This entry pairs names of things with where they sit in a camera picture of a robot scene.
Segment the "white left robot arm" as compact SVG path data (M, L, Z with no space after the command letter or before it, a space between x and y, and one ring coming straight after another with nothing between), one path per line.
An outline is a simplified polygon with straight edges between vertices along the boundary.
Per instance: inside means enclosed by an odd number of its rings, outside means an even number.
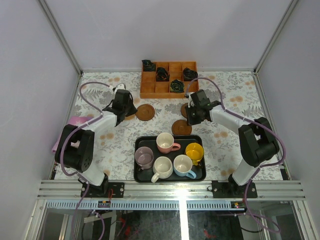
M92 118L80 126L67 124L62 131L54 159L62 169L75 170L85 182L92 185L98 197L105 197L110 190L106 174L93 162L95 137L102 131L118 126L126 117L136 114L132 94L119 89L110 105L100 116Z

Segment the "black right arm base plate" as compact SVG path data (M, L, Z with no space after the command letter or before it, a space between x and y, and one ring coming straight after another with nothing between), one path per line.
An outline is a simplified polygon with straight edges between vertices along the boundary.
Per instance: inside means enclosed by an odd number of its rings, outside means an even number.
M247 187L247 184L238 186L228 181L212 181L211 185L213 197L216 199L243 199ZM256 199L258 197L257 188L253 182L248 185L246 196L249 199Z

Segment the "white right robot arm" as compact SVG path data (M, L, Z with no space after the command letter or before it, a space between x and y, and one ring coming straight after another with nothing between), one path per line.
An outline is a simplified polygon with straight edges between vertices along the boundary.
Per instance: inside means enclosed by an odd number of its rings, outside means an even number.
M240 197L246 191L245 184L256 170L280 150L269 121L265 117L252 120L229 111L222 102L218 100L211 102L202 89L188 93L186 98L188 104L185 111L188 125L209 121L220 124L238 135L242 160L229 177L230 183L227 189L231 196Z

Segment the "brown wooden coaster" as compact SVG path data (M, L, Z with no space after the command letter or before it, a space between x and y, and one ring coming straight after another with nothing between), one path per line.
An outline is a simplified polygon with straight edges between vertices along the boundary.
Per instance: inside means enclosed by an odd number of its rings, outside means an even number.
M190 135L192 133L192 126L188 125L186 120L177 120L171 126L173 135Z
M149 121L155 116L155 109L150 104L142 104L137 108L135 115L141 121Z
M188 103L185 103L181 106L181 109L180 109L180 112L181 112L181 115L184 117L184 118L187 118L187 112L186 112L186 107L188 106Z

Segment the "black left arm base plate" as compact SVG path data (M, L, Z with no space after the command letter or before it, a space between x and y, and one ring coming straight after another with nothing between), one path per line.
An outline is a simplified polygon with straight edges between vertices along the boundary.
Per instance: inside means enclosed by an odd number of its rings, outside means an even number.
M107 185L94 186L89 185L85 198L105 198L116 199L123 198L125 191L124 182L108 182Z

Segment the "woven rattan coaster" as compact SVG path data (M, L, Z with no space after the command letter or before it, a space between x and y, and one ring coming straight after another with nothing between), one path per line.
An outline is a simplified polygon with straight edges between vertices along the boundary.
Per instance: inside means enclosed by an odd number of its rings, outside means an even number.
M136 115L135 114L132 114L132 115L130 115L130 116L126 116L125 117L125 121L130 121L130 120L134 120L136 118Z

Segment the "pink ceramic mug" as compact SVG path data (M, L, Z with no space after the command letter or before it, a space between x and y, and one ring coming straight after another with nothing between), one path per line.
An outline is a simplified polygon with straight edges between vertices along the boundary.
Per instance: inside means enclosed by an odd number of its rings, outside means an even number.
M178 151L181 148L179 143L175 143L174 137L167 132L160 133L156 138L158 150L163 154L168 154L172 151Z

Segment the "yellow black mug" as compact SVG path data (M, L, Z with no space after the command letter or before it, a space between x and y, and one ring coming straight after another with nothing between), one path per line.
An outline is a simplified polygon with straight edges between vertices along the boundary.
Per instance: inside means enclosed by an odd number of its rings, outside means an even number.
M187 145L185 154L192 160L193 165L199 166L204 157L204 148L199 143L193 142Z

